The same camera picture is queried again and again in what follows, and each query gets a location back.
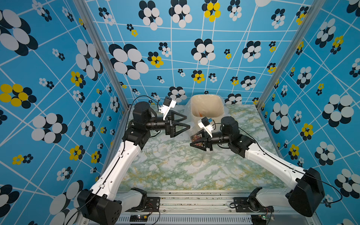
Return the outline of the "clear jar with dried flowers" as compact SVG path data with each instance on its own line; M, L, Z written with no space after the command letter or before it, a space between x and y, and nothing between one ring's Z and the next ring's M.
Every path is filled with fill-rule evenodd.
M202 161L204 163L208 163L208 162L211 161L212 156L213 156L213 151L206 151L206 152L203 153Z

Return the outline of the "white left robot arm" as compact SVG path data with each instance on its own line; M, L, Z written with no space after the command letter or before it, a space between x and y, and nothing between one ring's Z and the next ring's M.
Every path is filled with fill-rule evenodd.
M173 111L176 101L166 97L160 108L161 117L147 102L135 104L133 121L122 138L121 145L99 180L90 190L80 192L77 201L79 212L86 219L100 225L113 225L120 214L130 209L141 211L146 207L147 193L139 188L132 188L116 200L118 188L134 159L151 137L151 131L164 130L171 138L190 129L183 123L187 117Z

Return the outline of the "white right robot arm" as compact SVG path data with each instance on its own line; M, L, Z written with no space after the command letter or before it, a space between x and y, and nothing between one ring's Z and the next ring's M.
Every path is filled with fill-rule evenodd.
M255 188L248 196L245 207L258 212L265 207L282 206L306 217L313 216L325 197L317 170L303 169L264 149L250 135L242 134L238 122L231 116L221 119L218 132L214 132L211 122L212 119L206 117L198 121L200 131L197 135L200 138L190 146L210 152L216 144L227 144L233 153L260 165L286 184L283 189Z

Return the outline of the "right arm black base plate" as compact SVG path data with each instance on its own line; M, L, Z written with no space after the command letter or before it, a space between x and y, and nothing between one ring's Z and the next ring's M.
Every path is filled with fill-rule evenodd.
M229 204L231 209L236 212L249 212L249 213L271 213L274 212L273 206L262 206L256 199L248 197L235 197L233 202Z

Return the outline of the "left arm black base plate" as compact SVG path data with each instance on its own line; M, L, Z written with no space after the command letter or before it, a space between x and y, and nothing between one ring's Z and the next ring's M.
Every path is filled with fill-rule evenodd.
M144 208L141 209L129 209L126 212L159 212L160 197L147 197Z

